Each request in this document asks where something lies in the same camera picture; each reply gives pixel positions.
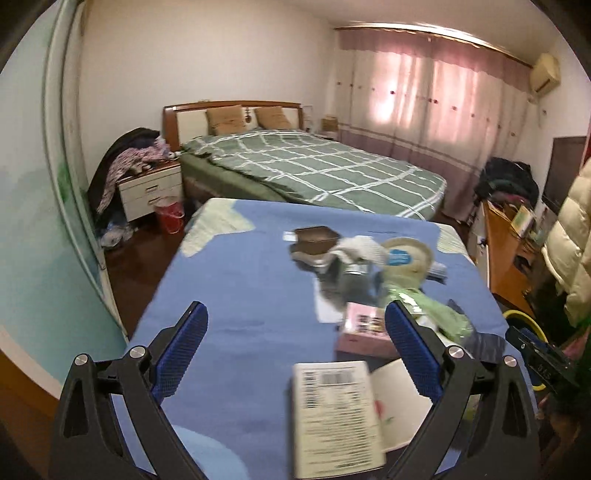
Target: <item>bed frame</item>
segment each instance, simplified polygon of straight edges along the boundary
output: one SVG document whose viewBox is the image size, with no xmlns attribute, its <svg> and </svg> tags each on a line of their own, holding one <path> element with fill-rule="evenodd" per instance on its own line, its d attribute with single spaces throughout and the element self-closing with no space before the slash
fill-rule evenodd
<svg viewBox="0 0 591 480">
<path fill-rule="evenodd" d="M 299 103 L 269 102 L 265 100 L 227 100 L 223 102 L 181 103 L 165 106 L 162 114 L 164 139 L 171 151 L 180 150 L 183 142 L 210 133 L 205 112 L 208 108 L 242 105 L 247 129 L 258 127 L 254 110 L 261 106 L 280 106 L 285 116 L 300 129 L 304 127 L 304 116 Z"/>
</svg>

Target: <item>television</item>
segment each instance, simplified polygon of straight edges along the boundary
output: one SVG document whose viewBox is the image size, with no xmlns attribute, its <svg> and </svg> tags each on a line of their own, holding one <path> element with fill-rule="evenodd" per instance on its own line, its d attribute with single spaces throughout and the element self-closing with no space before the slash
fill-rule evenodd
<svg viewBox="0 0 591 480">
<path fill-rule="evenodd" d="M 554 139 L 542 202 L 558 215 L 583 164 L 586 137 Z"/>
</svg>

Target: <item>blue bed sheet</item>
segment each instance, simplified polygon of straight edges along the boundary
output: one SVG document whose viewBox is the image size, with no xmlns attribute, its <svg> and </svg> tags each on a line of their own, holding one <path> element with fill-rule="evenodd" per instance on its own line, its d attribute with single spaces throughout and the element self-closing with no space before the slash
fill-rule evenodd
<svg viewBox="0 0 591 480">
<path fill-rule="evenodd" d="M 234 209 L 255 229 L 216 236 L 192 257 L 176 253 L 130 346 L 149 344 L 193 300 L 207 306 L 209 330 L 163 409 L 172 424 L 233 452 L 252 480 L 289 476 L 286 395 L 292 366 L 335 358 L 335 326 L 317 321 L 312 274 L 294 265 L 283 232 L 326 225 L 343 236 L 370 235 L 378 242 L 417 238 L 448 269 L 446 284 L 426 281 L 425 293 L 442 303 L 453 299 L 479 332 L 505 334 L 507 324 L 475 266 L 461 254 L 437 250 L 441 230 L 435 223 L 252 200 L 238 200 Z M 507 345 L 505 353 L 523 369 L 517 350 Z M 116 408 L 134 458 L 149 468 L 121 401 Z M 448 457 L 450 466 L 455 459 Z"/>
</svg>

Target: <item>cushion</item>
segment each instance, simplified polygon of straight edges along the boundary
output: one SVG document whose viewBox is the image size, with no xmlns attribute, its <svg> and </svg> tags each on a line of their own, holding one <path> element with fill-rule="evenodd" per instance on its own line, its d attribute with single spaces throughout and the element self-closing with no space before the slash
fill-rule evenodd
<svg viewBox="0 0 591 480">
<path fill-rule="evenodd" d="M 242 105 L 208 108 L 205 114 L 214 135 L 241 134 L 246 131 Z"/>
<path fill-rule="evenodd" d="M 267 130 L 293 129 L 280 106 L 262 106 L 255 110 L 256 121 Z"/>
</svg>

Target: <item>air conditioner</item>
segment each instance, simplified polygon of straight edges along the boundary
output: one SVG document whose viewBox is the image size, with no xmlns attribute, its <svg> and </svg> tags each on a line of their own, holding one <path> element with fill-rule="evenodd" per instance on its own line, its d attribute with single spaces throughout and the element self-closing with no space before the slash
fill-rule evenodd
<svg viewBox="0 0 591 480">
<path fill-rule="evenodd" d="M 560 65 L 549 53 L 543 53 L 530 74 L 531 90 L 541 98 L 560 84 Z"/>
</svg>

